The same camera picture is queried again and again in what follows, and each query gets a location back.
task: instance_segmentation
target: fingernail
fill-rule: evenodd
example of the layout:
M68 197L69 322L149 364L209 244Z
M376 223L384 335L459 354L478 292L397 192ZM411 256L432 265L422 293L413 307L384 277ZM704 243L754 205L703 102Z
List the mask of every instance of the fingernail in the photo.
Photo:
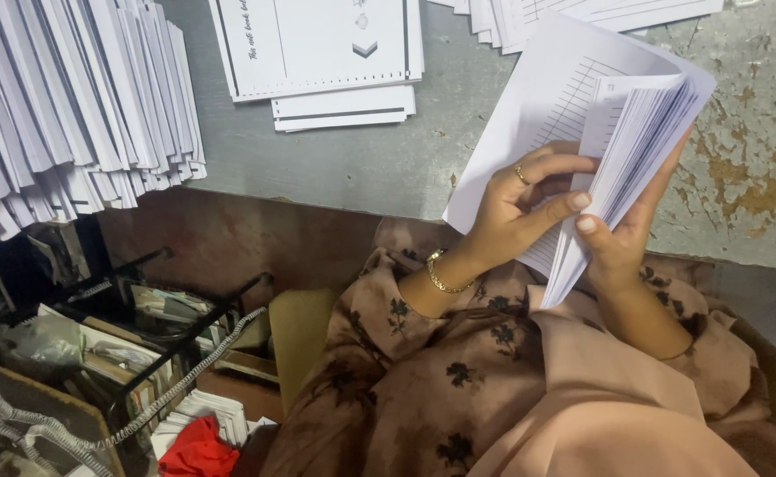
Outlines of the fingernail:
M594 225L594 220L591 217L583 217L576 221L576 228L579 228L580 232L583 233L592 233L597 226Z
M571 206L574 208L575 211L581 211L591 203L592 203L592 198L588 197L587 193L581 193L579 195L574 196L574 198L571 199Z

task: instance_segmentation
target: woman's left hand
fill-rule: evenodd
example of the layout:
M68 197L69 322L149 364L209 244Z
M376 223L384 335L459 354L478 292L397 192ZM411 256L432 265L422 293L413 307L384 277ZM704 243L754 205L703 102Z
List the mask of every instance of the woman's left hand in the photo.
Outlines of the woman's left hand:
M478 275L512 260L553 225L591 204L588 193L571 191L571 176L594 173L599 162L577 151L579 143L552 141L494 173L474 226L453 249L467 261L471 273ZM523 179L515 170L518 164ZM554 197L536 207L549 196Z

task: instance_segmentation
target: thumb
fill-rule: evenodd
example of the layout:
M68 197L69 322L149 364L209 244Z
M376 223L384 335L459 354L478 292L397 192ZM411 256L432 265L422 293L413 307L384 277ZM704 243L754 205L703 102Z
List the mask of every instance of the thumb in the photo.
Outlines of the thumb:
M592 196L586 192L573 191L562 193L529 214L522 216L517 222L519 222L521 230L534 235L532 241L535 241L552 226L575 215L591 203Z
M592 255L602 261L616 254L616 239L609 230L609 226L600 220L598 216L584 215L576 219L576 233L580 234L582 241L591 249Z

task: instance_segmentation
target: grey chevron design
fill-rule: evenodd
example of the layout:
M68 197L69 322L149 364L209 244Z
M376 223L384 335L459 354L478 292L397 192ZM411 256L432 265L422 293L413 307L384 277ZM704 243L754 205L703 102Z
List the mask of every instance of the grey chevron design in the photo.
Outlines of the grey chevron design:
M368 58L370 55L373 54L374 51L376 51L376 43L373 42L370 47L363 49L362 47L358 46L356 43L352 44L352 52L357 54L358 56L361 56L362 58Z

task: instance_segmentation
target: plastic bag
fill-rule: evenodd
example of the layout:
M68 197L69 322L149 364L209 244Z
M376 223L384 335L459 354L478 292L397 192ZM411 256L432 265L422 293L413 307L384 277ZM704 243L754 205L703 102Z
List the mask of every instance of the plastic bag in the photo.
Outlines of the plastic bag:
M35 379L56 369L81 366L84 335L75 321L43 315L9 328L0 325L0 360Z

